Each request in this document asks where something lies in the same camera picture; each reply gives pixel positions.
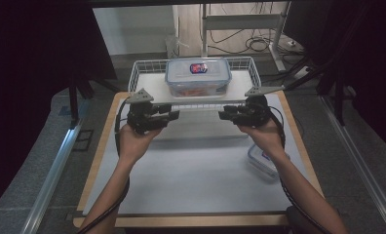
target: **gray floor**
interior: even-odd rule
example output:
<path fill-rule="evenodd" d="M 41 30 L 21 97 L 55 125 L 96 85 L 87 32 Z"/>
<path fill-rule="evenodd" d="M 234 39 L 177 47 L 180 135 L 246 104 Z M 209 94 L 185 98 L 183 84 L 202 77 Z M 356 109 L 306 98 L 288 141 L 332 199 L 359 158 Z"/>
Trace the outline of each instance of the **gray floor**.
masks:
<path fill-rule="evenodd" d="M 269 57 L 255 57 L 260 74 L 269 76 L 262 80 L 275 79 L 276 69 Z M 128 69 L 117 69 L 119 78 L 128 77 Z M 317 80 L 313 80 L 295 91 L 286 92 L 303 141 L 308 150 L 318 180 L 328 201 L 340 212 L 351 233 L 386 233 L 386 224 L 378 209 L 368 195 L 358 176 L 341 139 L 315 93 Z M 113 81 L 122 89 L 126 81 Z M 265 82 L 265 85 L 281 84 L 282 80 Z M 81 196 L 90 165 L 94 158 L 97 142 L 103 128 L 107 112 L 114 94 L 100 85 L 93 84 L 96 90 L 91 100 L 88 118 L 82 126 L 82 137 L 93 133 L 90 141 L 77 141 L 70 154 L 52 201 L 44 215 L 38 233 L 72 233 L 72 216 Z M 43 181 L 51 167 L 62 140 L 70 124 L 68 115 L 67 91 L 53 98 L 52 112 L 47 124 L 33 146 L 28 158 L 0 200 L 0 233 L 19 233 Z M 344 102 L 346 128 L 386 193 L 386 145 L 364 122 L 352 107 L 351 101 Z M 224 229 L 224 233 L 240 232 L 237 229 Z M 280 229 L 265 230 L 267 233 L 282 233 Z M 127 230 L 128 233 L 157 233 L 151 230 Z M 172 233 L 186 233 L 186 230 L 167 230 Z M 200 233 L 221 232 L 200 229 Z"/>

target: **rectangular container with blue lid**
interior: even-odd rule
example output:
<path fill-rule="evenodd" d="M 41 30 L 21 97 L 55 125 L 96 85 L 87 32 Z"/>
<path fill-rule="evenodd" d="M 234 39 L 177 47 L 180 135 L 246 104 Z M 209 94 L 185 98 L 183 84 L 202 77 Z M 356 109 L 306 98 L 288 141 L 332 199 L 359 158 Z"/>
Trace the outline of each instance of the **rectangular container with blue lid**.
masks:
<path fill-rule="evenodd" d="M 226 58 L 178 58 L 166 66 L 166 83 L 177 98 L 223 96 L 231 79 Z"/>

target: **plastic food container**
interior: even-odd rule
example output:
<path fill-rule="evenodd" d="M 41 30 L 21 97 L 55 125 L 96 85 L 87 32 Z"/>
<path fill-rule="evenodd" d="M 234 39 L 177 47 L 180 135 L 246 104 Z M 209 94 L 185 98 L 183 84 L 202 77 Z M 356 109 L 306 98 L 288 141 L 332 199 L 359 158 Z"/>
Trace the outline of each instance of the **plastic food container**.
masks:
<path fill-rule="evenodd" d="M 231 79 L 225 58 L 172 59 L 166 67 L 166 83 L 177 98 L 223 96 Z"/>
<path fill-rule="evenodd" d="M 257 145 L 253 145 L 248 151 L 249 162 L 261 172 L 271 177 L 278 176 L 278 170 L 268 155 Z"/>

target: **table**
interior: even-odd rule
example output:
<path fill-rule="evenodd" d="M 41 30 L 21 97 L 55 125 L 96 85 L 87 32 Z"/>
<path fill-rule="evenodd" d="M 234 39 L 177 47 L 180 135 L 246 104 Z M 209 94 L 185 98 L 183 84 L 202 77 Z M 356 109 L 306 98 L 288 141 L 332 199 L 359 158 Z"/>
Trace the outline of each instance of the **table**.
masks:
<path fill-rule="evenodd" d="M 290 107 L 286 97 L 282 91 L 276 93 L 284 108 L 284 114 L 289 122 L 291 132 L 296 142 L 297 148 L 301 155 L 309 180 L 313 186 L 323 195 L 321 186 L 316 178 L 315 172 L 309 160 L 305 146 L 300 137 L 299 131 L 293 120 Z M 80 203 L 77 207 L 77 213 L 73 219 L 74 225 L 79 227 L 84 218 L 81 213 L 84 210 L 87 200 L 89 198 L 91 189 L 94 185 L 97 172 L 101 163 L 101 159 L 106 147 L 108 135 L 111 131 L 111 126 L 115 119 L 115 112 L 117 110 L 121 98 L 126 98 L 127 93 L 119 93 L 115 96 L 97 150 L 93 161 L 85 188 L 83 190 Z M 258 225 L 287 225 L 288 221 L 284 214 L 241 214 L 241 215 L 157 215 L 157 216 L 119 216 L 116 221 L 117 227 L 204 227 L 204 226 L 258 226 Z"/>

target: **container lid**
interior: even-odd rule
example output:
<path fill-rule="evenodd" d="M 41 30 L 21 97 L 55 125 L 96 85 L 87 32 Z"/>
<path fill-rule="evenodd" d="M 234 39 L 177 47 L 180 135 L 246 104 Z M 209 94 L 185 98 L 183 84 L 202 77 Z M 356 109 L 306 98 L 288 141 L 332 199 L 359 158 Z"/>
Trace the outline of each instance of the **container lid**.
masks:
<path fill-rule="evenodd" d="M 166 82 L 218 82 L 228 83 L 232 79 L 226 58 L 178 58 L 168 61 Z"/>

